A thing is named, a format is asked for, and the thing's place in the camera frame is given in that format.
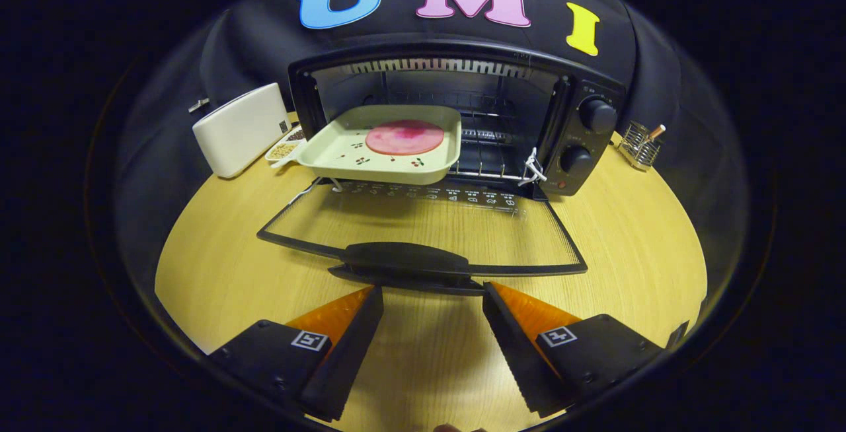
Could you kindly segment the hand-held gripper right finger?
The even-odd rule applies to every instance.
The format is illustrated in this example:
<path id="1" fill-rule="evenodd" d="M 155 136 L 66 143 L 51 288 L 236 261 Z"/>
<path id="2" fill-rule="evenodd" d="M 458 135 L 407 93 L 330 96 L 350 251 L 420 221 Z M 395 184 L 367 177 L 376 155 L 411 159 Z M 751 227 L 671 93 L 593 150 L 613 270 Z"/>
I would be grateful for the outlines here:
<path id="1" fill-rule="evenodd" d="M 582 320 L 501 283 L 484 284 L 482 310 L 529 411 L 540 417 L 604 395 L 662 352 L 609 314 Z"/>

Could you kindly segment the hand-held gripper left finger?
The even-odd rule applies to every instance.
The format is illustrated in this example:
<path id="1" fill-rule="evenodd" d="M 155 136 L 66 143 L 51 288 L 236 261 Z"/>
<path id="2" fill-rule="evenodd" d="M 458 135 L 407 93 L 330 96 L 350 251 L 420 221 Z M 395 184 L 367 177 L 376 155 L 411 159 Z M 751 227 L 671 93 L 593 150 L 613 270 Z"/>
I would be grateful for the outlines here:
<path id="1" fill-rule="evenodd" d="M 354 291 L 280 324 L 258 320 L 209 354 L 276 407 L 339 420 L 383 317 L 383 290 Z"/>

